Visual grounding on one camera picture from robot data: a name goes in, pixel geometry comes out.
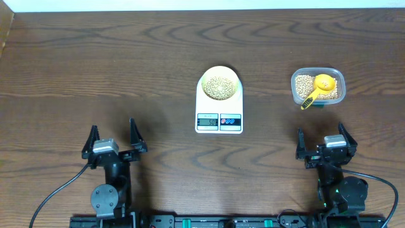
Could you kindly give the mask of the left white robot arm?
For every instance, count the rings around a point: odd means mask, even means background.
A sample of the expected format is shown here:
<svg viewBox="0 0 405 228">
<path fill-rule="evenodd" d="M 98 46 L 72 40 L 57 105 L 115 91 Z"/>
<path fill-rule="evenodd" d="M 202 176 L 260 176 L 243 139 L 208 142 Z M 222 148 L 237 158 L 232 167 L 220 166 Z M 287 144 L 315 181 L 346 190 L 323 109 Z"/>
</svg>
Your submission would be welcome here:
<svg viewBox="0 0 405 228">
<path fill-rule="evenodd" d="M 87 160 L 89 168 L 102 167 L 105 173 L 105 183 L 97 186 L 90 197 L 97 220 L 123 218 L 132 204 L 130 164 L 140 160 L 140 155 L 147 152 L 147 145 L 135 120 L 131 118 L 129 123 L 132 149 L 120 151 L 114 139 L 101 139 L 95 125 L 82 149 L 82 158 Z"/>
</svg>

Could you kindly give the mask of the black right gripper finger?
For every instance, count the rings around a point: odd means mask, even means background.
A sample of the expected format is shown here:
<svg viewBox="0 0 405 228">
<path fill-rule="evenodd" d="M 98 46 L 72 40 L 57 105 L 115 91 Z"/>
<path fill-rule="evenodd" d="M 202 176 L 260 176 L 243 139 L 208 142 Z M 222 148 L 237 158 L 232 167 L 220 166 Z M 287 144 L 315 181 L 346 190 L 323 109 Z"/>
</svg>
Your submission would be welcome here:
<svg viewBox="0 0 405 228">
<path fill-rule="evenodd" d="M 304 143 L 304 133 L 301 128 L 298 128 L 298 142 L 296 148 L 296 158 L 305 158 L 306 156 L 306 147 Z"/>
<path fill-rule="evenodd" d="M 353 139 L 353 137 L 348 133 L 348 131 L 346 130 L 346 128 L 344 127 L 342 122 L 339 122 L 338 124 L 338 130 L 339 133 L 341 135 L 343 135 L 345 141 L 346 141 L 346 145 L 347 147 L 357 147 L 358 144 L 357 142 Z"/>
</svg>

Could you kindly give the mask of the yellow plastic measuring scoop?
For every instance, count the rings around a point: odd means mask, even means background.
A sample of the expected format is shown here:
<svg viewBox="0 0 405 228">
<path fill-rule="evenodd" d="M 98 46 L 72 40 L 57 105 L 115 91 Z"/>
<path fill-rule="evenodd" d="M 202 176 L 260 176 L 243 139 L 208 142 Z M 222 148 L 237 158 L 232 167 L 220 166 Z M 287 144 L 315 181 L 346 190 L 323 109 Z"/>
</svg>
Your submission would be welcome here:
<svg viewBox="0 0 405 228">
<path fill-rule="evenodd" d="M 328 94 L 335 88 L 334 78 L 327 74 L 319 74 L 315 77 L 314 91 L 303 101 L 302 110 L 309 108 L 316 100 L 319 94 Z"/>
</svg>

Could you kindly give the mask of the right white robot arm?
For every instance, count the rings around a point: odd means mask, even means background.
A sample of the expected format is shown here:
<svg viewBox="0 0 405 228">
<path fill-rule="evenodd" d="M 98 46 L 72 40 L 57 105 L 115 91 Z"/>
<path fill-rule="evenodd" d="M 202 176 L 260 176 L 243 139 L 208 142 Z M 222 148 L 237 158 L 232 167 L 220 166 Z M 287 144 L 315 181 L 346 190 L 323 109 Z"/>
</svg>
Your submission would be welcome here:
<svg viewBox="0 0 405 228">
<path fill-rule="evenodd" d="M 347 165 L 357 151 L 357 142 L 342 123 L 339 134 L 324 137 L 324 143 L 308 150 L 304 132 L 299 129 L 296 159 L 303 160 L 306 169 L 316 169 L 318 197 L 324 209 L 305 221 L 306 227 L 386 227 L 385 218 L 360 215 L 365 211 L 368 183 L 365 174 L 345 176 Z"/>
</svg>

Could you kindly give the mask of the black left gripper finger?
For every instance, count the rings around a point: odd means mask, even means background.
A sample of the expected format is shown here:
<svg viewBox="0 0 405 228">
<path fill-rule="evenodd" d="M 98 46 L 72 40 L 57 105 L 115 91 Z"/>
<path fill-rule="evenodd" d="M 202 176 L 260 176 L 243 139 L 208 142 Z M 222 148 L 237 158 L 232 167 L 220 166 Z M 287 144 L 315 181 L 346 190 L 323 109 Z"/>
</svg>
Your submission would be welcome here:
<svg viewBox="0 0 405 228">
<path fill-rule="evenodd" d="M 130 118 L 130 144 L 140 153 L 147 153 L 147 144 L 141 136 L 134 118 Z"/>
<path fill-rule="evenodd" d="M 93 152 L 94 143 L 98 140 L 100 140 L 99 131 L 97 126 L 93 125 L 82 149 L 82 159 L 88 159 L 90 154 Z"/>
</svg>

